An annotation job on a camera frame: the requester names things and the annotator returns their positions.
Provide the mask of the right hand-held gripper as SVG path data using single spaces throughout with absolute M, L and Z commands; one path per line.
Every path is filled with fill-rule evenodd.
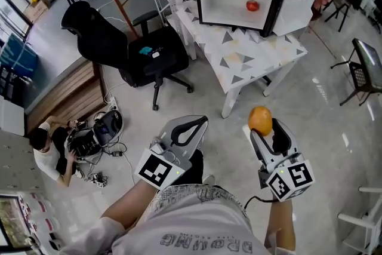
M 284 202 L 304 193 L 315 183 L 315 177 L 309 160 L 298 152 L 292 131 L 276 118 L 272 119 L 272 129 L 272 148 L 255 130 L 250 131 L 250 141 L 262 163 L 258 171 L 261 188 L 270 188 L 273 196 Z

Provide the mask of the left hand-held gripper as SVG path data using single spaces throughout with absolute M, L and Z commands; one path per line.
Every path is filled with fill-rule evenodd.
M 135 175 L 160 191 L 165 189 L 191 169 L 190 158 L 200 149 L 207 128 L 205 115 L 186 115 L 168 121 L 143 151 Z

